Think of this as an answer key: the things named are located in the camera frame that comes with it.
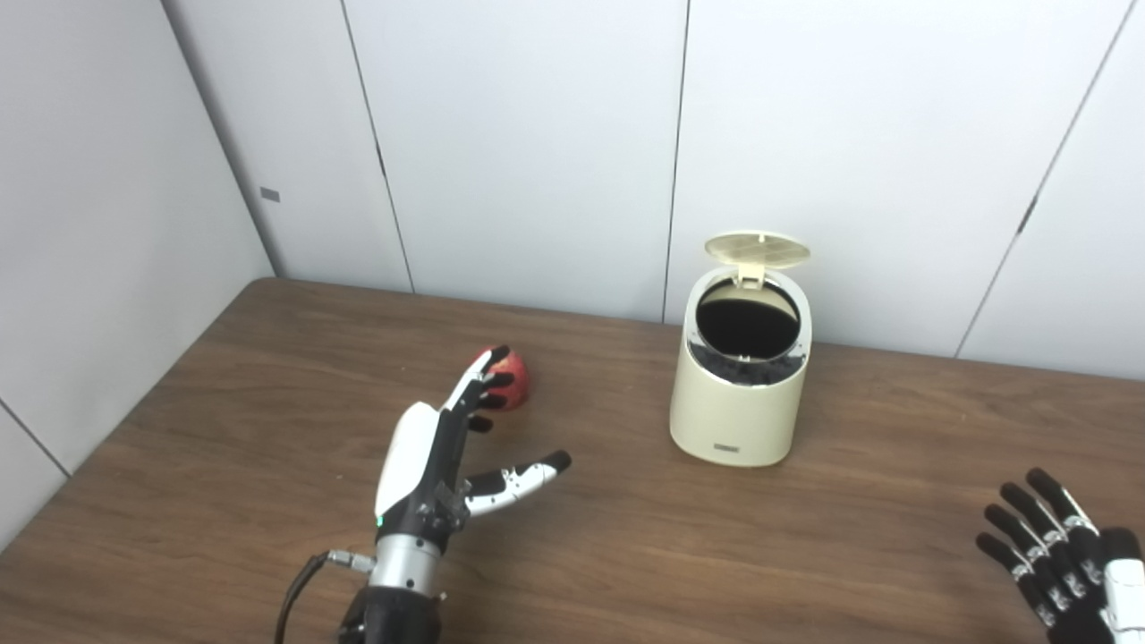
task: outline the red apple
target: red apple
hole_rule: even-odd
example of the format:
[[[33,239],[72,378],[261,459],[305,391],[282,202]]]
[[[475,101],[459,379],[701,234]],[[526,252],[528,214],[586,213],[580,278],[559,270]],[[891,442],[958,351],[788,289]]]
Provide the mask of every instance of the red apple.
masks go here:
[[[481,353],[493,348],[497,347],[487,346],[481,350]],[[504,387],[491,387],[489,390],[489,393],[505,396],[505,407],[500,408],[498,411],[516,409],[518,407],[524,405],[524,401],[529,399],[529,371],[524,368],[524,360],[521,360],[521,354],[518,352],[510,350],[508,355],[506,355],[504,360],[489,368],[489,372],[513,374],[513,384]]]

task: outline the cream trash can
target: cream trash can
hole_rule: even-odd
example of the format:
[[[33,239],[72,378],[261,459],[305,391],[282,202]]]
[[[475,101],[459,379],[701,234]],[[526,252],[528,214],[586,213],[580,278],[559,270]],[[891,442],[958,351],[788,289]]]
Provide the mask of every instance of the cream trash can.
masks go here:
[[[704,249],[725,265],[696,282],[684,313],[669,424],[688,454],[741,468],[791,449],[811,356],[811,308],[776,273],[811,257],[782,235],[731,233]]]

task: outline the open lid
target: open lid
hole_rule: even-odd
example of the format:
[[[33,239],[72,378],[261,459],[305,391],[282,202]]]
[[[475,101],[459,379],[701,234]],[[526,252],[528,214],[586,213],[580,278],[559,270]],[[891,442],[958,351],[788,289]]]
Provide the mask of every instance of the open lid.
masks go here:
[[[727,233],[708,239],[708,254],[724,264],[735,265],[737,286],[764,288],[768,268],[791,268],[811,257],[807,246],[784,235],[763,230]]]

